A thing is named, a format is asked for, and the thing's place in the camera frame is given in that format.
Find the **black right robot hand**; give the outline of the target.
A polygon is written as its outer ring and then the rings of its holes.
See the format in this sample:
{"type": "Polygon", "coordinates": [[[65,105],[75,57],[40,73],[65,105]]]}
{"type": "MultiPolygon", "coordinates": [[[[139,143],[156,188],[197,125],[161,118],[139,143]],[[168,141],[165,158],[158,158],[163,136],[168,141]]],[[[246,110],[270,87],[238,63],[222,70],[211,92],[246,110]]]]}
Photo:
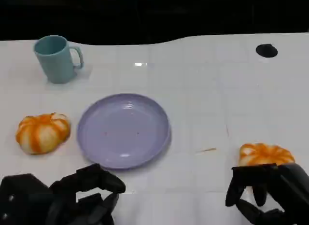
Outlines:
{"type": "Polygon", "coordinates": [[[309,176],[296,163],[233,167],[225,205],[253,225],[307,225],[309,176]]]}

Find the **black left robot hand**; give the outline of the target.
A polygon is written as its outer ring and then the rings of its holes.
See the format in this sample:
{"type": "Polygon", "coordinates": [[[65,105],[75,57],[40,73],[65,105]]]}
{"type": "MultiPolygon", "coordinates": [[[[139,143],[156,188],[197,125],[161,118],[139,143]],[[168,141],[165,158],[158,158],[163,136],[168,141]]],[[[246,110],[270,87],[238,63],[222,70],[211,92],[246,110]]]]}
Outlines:
{"type": "Polygon", "coordinates": [[[5,176],[0,183],[2,225],[112,225],[126,186],[99,164],[45,185],[33,174],[5,176]]]}

